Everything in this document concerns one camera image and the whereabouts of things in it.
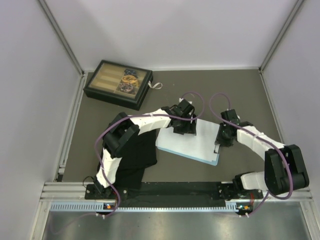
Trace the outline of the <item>white paper sheet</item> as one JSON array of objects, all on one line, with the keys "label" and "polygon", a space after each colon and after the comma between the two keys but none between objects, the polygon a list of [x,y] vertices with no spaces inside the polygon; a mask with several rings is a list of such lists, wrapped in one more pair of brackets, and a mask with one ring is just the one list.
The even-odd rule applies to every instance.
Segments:
[{"label": "white paper sheet", "polygon": [[205,150],[219,154],[220,146],[216,145],[220,125],[199,119],[196,123],[196,135],[173,133],[172,128],[160,129],[155,146],[169,150]]}]

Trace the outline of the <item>light blue clipboard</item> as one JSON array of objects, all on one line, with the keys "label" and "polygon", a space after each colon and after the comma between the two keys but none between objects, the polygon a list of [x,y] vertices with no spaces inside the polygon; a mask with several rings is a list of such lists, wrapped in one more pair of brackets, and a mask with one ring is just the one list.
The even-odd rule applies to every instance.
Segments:
[{"label": "light blue clipboard", "polygon": [[201,163],[205,163],[211,166],[217,166],[219,161],[219,154],[206,151],[206,150],[172,150],[168,148],[158,147],[159,150],[165,151],[171,154],[175,154],[181,157],[192,159]]}]

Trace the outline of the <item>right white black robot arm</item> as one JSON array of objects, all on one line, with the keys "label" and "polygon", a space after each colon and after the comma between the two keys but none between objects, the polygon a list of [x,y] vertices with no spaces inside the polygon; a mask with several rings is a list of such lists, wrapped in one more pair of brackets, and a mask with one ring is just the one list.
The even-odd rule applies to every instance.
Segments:
[{"label": "right white black robot arm", "polygon": [[241,173],[234,177],[233,192],[245,198],[252,190],[269,191],[273,196],[290,193],[309,186],[310,180],[301,149],[277,142],[257,130],[248,121],[242,122],[234,109],[220,114],[215,143],[231,147],[234,141],[248,147],[264,161],[261,172]]}]

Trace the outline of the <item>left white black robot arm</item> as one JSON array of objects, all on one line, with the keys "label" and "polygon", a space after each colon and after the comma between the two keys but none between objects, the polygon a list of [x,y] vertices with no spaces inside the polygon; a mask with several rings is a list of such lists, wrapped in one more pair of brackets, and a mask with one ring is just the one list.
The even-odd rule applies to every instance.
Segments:
[{"label": "left white black robot arm", "polygon": [[89,194],[101,199],[113,193],[118,196],[116,185],[126,175],[138,174],[133,182],[139,184],[145,168],[156,163],[156,130],[173,128],[179,134],[194,134],[197,119],[195,107],[184,98],[150,113],[119,113],[94,143],[102,149],[96,151],[99,168],[87,187]]}]

